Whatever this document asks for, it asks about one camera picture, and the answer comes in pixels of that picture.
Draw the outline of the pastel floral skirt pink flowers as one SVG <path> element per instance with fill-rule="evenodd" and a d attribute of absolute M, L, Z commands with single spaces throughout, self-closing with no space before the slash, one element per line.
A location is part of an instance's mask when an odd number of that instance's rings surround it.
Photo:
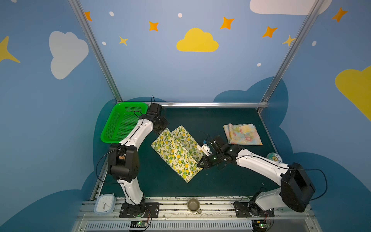
<path fill-rule="evenodd" d="M 230 145 L 262 146 L 261 138 L 253 124 L 238 124 L 223 126 Z"/>

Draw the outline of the lemon print skirt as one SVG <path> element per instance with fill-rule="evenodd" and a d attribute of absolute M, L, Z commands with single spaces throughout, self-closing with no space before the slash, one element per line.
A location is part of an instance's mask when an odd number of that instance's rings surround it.
<path fill-rule="evenodd" d="M 202 170 L 197 164 L 204 152 L 183 126 L 165 129 L 151 147 L 186 183 Z"/>

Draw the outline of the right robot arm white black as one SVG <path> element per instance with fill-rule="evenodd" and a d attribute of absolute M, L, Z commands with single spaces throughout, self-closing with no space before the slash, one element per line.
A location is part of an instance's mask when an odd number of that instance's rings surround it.
<path fill-rule="evenodd" d="M 307 208 L 316 189 L 306 173 L 298 163 L 291 165 L 256 155 L 239 145 L 212 144 L 214 153 L 207 145 L 199 147 L 204 156 L 198 162 L 200 168 L 211 168 L 221 162 L 233 162 L 240 167 L 250 169 L 275 182 L 279 188 L 257 192 L 248 202 L 246 208 L 253 217 L 259 217 L 265 212 L 288 207 L 295 212 L 302 213 Z"/>

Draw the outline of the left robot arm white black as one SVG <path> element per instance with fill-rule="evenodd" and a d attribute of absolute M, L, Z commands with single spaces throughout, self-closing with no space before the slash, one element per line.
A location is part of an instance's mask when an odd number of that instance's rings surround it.
<path fill-rule="evenodd" d="M 160 134 L 168 125 L 164 116 L 143 114 L 132 131 L 108 155 L 108 174 L 121 186 L 129 205 L 137 206 L 144 199 L 137 179 L 140 169 L 138 150 L 151 132 Z"/>

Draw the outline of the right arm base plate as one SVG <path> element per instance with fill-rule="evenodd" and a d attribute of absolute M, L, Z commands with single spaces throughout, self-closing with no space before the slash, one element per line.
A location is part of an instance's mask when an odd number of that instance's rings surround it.
<path fill-rule="evenodd" d="M 274 217 L 273 210 L 263 211 L 260 207 L 258 207 L 255 203 L 248 203 L 248 202 L 238 202 L 235 201 L 233 203 L 236 217 L 238 218 L 247 218 L 247 217 Z"/>

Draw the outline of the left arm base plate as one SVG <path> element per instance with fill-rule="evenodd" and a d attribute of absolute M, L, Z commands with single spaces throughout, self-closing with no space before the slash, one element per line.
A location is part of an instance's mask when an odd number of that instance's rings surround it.
<path fill-rule="evenodd" d="M 158 218 L 159 203 L 145 203 L 145 205 L 131 205 L 123 203 L 119 217 L 120 218 Z"/>

